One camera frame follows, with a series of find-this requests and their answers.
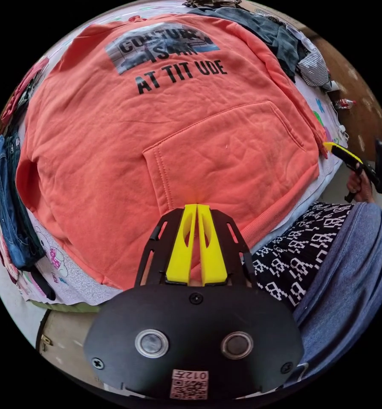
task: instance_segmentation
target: floor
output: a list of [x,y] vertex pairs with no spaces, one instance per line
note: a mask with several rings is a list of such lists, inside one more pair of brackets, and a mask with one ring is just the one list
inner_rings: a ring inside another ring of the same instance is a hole
[[[345,165],[342,165],[320,196],[319,200],[329,203],[346,203],[344,197],[348,194],[346,183],[349,175],[350,170]],[[373,196],[375,202],[382,208],[382,194],[378,194],[373,188]]]

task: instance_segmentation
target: printed graphic on hoodie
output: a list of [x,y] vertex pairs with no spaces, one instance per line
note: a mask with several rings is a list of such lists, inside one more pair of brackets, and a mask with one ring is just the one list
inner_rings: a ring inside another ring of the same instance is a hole
[[196,55],[214,50],[219,48],[205,33],[180,23],[131,30],[106,46],[119,74],[147,61],[165,60],[171,54]]

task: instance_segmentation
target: label sticker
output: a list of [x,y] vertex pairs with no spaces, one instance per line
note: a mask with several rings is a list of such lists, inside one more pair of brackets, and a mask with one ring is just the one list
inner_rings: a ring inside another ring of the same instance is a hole
[[173,370],[170,399],[207,400],[208,371]]

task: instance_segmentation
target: denim clothing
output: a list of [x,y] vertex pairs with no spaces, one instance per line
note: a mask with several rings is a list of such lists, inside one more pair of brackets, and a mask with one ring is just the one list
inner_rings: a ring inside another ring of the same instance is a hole
[[284,73],[295,82],[296,66],[307,52],[302,43],[292,35],[281,22],[253,14],[249,11],[232,7],[211,9],[200,7],[190,10],[187,14],[216,17],[233,21],[262,40],[278,59]]
[[304,356],[285,386],[337,362],[360,338],[382,303],[382,209],[357,203],[293,312]]
[[29,270],[45,256],[29,215],[17,193],[15,173],[20,156],[17,131],[0,136],[0,224],[12,264]]

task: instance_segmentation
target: black and white patterned fabric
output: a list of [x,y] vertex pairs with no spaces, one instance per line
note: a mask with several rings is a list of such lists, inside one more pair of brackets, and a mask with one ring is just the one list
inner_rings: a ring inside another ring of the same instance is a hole
[[353,206],[315,202],[282,236],[255,252],[258,287],[294,311]]

